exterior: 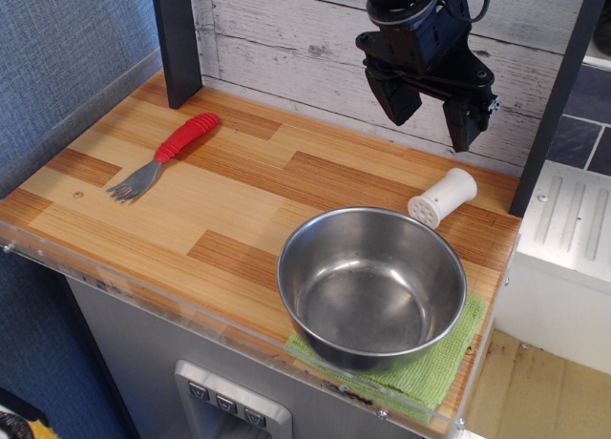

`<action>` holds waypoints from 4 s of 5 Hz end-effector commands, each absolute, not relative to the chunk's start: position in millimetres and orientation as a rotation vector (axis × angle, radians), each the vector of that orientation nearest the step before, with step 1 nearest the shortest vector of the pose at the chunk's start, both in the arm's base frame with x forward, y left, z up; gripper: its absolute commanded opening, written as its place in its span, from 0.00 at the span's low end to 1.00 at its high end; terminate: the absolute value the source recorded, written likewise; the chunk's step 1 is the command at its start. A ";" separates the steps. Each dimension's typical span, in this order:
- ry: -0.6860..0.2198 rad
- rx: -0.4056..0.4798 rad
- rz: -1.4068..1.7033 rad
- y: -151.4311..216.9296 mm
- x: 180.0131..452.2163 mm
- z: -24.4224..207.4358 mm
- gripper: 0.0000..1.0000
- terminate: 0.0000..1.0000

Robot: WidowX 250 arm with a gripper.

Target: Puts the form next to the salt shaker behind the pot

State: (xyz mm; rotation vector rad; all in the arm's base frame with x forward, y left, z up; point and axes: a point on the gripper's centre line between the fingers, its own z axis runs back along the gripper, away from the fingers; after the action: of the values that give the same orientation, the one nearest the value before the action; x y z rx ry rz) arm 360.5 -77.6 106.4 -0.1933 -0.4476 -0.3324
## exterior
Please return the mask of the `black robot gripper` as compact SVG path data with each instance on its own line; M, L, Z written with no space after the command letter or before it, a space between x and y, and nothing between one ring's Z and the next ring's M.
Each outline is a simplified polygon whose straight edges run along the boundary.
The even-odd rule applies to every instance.
M403 125L421 107L422 93L443 103L453 149L468 152L498 108L494 74L469 50L468 0L367 0L377 31L360 33L369 87L386 116Z

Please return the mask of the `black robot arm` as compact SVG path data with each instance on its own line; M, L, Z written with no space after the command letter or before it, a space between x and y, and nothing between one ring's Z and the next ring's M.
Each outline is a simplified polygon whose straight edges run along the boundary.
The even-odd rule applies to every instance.
M489 127L499 107L492 91L494 73L470 50L477 16L468 0L367 0L377 31L360 33L369 87L387 117L401 126L422 104L422 95L443 103L443 112L458 152L469 150Z

